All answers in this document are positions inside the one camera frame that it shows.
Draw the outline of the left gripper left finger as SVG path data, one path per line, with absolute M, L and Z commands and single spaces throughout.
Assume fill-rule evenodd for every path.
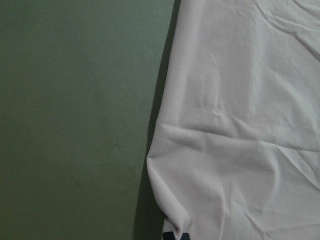
M 173 231 L 167 231 L 162 234 L 163 240 L 180 240 L 181 237 L 176 237 Z

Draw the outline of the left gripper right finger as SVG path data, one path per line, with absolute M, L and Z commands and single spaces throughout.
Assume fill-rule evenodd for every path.
M 181 236 L 181 240 L 190 240 L 190 235 L 187 232 L 184 232 Z

